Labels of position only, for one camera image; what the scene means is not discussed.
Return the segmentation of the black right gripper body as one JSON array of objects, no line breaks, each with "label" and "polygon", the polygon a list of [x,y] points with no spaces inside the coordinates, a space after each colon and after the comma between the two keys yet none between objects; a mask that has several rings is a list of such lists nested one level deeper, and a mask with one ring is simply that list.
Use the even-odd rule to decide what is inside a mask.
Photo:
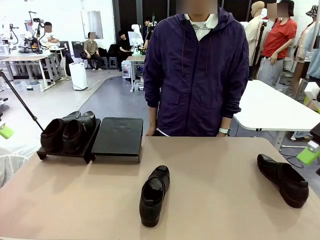
[{"label": "black right gripper body", "polygon": [[320,123],[310,130],[310,134],[314,140],[320,140]]}]

